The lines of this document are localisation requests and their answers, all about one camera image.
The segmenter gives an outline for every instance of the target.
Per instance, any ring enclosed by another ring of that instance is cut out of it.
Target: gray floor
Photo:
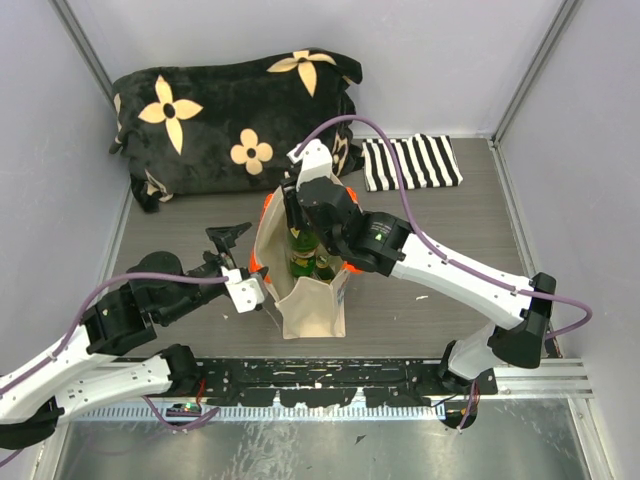
[[[464,181],[457,188],[409,193],[424,230],[444,245],[500,270],[521,274],[515,241],[487,142],[454,139]],[[367,210],[402,216],[397,192],[367,193],[362,172],[343,182],[358,193]],[[145,215],[132,206],[114,273],[122,273],[155,250],[177,254],[185,269],[202,263],[211,244],[210,226],[250,221],[234,256],[248,264],[265,193],[183,197]],[[238,315],[219,299],[173,324],[158,328],[158,339],[132,352],[149,355],[172,343],[191,346],[196,356],[416,356],[440,357],[453,339],[486,323],[474,310],[425,287],[379,275],[355,276],[347,288],[346,338],[283,340],[281,317],[273,303],[266,311]]]
[[[480,404],[462,435],[438,421],[74,422],[59,480],[590,478],[565,400]]]

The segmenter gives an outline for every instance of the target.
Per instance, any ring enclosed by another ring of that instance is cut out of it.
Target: beige bag
[[[335,177],[332,180],[340,183]],[[309,277],[301,277],[295,282],[289,272],[287,245],[287,217],[279,188],[265,202],[251,270],[269,267],[265,285],[282,314],[285,339],[344,337],[344,290],[351,272],[342,268],[346,266],[342,259],[331,257],[335,262],[331,266],[338,272],[331,284]]]

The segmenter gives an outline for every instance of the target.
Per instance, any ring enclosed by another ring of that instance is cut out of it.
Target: wooden floor
[[[409,192],[423,229],[449,248],[500,270],[521,274],[506,206],[487,142],[454,139],[464,181],[457,188]],[[363,208],[405,218],[397,192],[367,193],[362,172],[343,178]],[[114,274],[123,273],[155,250],[168,250],[185,270],[202,263],[210,249],[206,227],[253,222],[234,257],[248,265],[265,193],[176,198],[160,213],[145,215],[134,202]],[[346,338],[283,340],[282,319],[269,300],[261,312],[238,315],[228,298],[219,298],[168,328],[158,339],[132,352],[149,355],[173,343],[207,356],[440,357],[451,340],[464,338],[485,317],[417,284],[380,275],[354,276],[347,288]]]

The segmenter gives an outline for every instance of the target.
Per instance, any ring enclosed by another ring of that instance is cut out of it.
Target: bottle
[[[289,270],[294,278],[310,277],[316,267],[316,249],[320,244],[318,237],[310,230],[288,230],[288,241],[291,247]]]
[[[329,257],[327,255],[318,255],[316,257],[313,278],[324,283],[331,283],[331,280],[333,280],[335,276],[335,272],[331,268],[331,265],[329,265]]]

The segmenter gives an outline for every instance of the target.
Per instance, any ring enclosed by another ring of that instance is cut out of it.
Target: black and white striped towel
[[[391,139],[391,144],[400,161],[405,188],[455,187],[462,182],[449,137],[416,134],[409,138]],[[362,151],[367,190],[397,190],[396,171],[382,140],[364,140]]]

